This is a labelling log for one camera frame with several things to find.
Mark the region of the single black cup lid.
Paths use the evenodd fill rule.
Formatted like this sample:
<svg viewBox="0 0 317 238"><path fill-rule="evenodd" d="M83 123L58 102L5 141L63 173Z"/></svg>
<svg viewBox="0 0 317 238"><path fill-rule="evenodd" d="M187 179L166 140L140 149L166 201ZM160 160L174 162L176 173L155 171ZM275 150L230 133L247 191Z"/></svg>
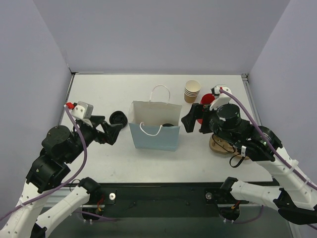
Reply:
<svg viewBox="0 0 317 238"><path fill-rule="evenodd" d="M172 126L174 126L173 124L170 124L170 123L165 123L165 124L163 124L162 125L163 127L172 127Z"/></svg>

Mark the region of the blue paper bag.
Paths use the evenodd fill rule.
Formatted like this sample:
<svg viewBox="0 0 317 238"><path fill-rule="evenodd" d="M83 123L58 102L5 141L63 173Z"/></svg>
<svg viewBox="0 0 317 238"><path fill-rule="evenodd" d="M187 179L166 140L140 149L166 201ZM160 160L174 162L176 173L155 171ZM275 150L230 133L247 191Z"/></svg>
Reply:
<svg viewBox="0 0 317 238"><path fill-rule="evenodd" d="M170 98L163 102L133 101L129 108L128 124L133 143L137 149L176 151L180 131L181 105L171 104ZM165 123L172 127L163 127Z"/></svg>

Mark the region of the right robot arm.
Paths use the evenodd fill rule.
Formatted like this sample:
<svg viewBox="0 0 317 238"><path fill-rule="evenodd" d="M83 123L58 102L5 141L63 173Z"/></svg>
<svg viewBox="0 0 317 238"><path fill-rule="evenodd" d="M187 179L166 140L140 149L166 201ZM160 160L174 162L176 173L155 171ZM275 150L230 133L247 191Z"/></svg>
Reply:
<svg viewBox="0 0 317 238"><path fill-rule="evenodd" d="M181 121L187 133L201 119L200 133L212 133L232 145L242 157L263 167L278 181L279 187L266 187L228 177L220 188L220 198L258 203L276 210L287 221L297 225L317 222L317 191L310 180L290 158L280 139L268 128L257 131L248 120L242 119L236 104L225 104L217 110L194 103Z"/></svg>

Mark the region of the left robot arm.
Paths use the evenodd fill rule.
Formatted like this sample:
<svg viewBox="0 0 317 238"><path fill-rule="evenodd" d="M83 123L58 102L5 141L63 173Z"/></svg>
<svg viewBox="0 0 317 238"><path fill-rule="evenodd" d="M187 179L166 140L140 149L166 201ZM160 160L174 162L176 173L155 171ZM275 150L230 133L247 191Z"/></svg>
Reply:
<svg viewBox="0 0 317 238"><path fill-rule="evenodd" d="M64 199L42 213L49 196L62 187L70 173L68 164L93 142L113 145L122 124L108 124L104 116L93 116L92 125L77 121L79 129L64 125L51 128L42 141L39 157L33 162L17 206L0 231L2 238L47 238L65 218L85 203L97 203L103 196L101 186L92 178L83 178Z"/></svg>

